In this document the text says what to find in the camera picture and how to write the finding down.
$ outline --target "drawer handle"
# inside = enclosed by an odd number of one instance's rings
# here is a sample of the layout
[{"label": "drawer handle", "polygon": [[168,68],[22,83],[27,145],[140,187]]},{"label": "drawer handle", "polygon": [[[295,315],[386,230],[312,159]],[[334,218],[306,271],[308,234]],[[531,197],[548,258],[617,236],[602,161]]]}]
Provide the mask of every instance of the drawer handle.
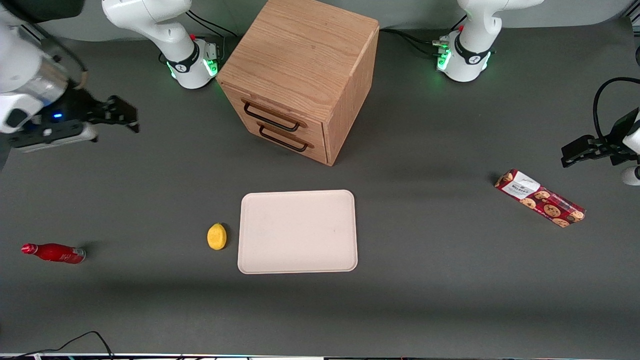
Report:
[{"label": "drawer handle", "polygon": [[260,133],[260,135],[262,137],[267,138],[267,139],[271,140],[272,142],[279,143],[282,146],[286,146],[286,147],[290,148],[293,151],[303,152],[304,150],[307,149],[307,144],[305,144],[303,147],[295,147],[293,145],[289,145],[288,143],[285,143],[282,140],[276,139],[273,136],[269,136],[269,135],[263,133],[262,130],[264,130],[264,126],[260,125],[260,130],[258,130],[258,132]]},{"label": "drawer handle", "polygon": [[275,126],[275,127],[279,128],[279,129],[283,129],[284,131],[288,131],[288,132],[292,133],[292,132],[294,132],[295,130],[298,130],[298,127],[300,126],[300,123],[299,123],[299,122],[297,122],[297,123],[296,123],[296,125],[294,125],[293,127],[286,127],[286,126],[284,126],[284,125],[280,125],[280,124],[278,124],[278,123],[277,123],[277,122],[275,122],[275,121],[271,121],[271,120],[267,119],[266,117],[263,117],[263,116],[260,116],[260,115],[258,115],[258,114],[256,114],[256,113],[252,113],[252,112],[250,112],[250,111],[249,111],[249,106],[251,106],[251,104],[250,104],[249,102],[246,102],[246,103],[244,104],[244,112],[245,112],[247,115],[249,115],[249,116],[251,116],[251,117],[255,117],[256,119],[262,120],[262,121],[266,122],[267,124],[269,124],[269,125],[273,125],[273,126]]}]

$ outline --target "red cookie package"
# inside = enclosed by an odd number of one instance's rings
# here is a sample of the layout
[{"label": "red cookie package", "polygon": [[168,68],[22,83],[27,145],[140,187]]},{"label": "red cookie package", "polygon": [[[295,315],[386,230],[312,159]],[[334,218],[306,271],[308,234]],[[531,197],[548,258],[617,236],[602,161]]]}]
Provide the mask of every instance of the red cookie package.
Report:
[{"label": "red cookie package", "polygon": [[567,227],[584,218],[584,208],[542,187],[517,169],[512,168],[504,174],[495,187],[559,227]]}]

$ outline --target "white tray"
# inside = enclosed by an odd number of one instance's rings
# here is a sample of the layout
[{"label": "white tray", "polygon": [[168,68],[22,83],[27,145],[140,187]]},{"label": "white tray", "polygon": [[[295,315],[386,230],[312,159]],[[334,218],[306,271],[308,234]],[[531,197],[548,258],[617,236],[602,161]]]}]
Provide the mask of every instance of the white tray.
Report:
[{"label": "white tray", "polygon": [[348,190],[250,193],[242,199],[241,272],[344,272],[357,264],[355,201]]}]

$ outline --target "lemon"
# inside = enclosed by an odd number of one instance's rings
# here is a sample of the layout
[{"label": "lemon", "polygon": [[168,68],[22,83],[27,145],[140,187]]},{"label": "lemon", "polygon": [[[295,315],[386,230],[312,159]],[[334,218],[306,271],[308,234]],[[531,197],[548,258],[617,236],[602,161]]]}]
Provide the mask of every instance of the lemon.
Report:
[{"label": "lemon", "polygon": [[227,244],[227,232],[222,224],[214,224],[207,232],[207,243],[214,250],[221,250]]}]

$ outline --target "red soda bottle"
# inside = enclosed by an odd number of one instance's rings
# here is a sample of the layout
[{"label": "red soda bottle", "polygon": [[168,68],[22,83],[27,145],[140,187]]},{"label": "red soda bottle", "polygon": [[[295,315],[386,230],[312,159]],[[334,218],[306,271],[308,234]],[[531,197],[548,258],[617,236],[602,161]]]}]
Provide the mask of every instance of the red soda bottle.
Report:
[{"label": "red soda bottle", "polygon": [[79,247],[70,247],[60,244],[24,244],[22,252],[33,254],[46,261],[57,261],[59,263],[79,264],[84,260],[86,252]]}]

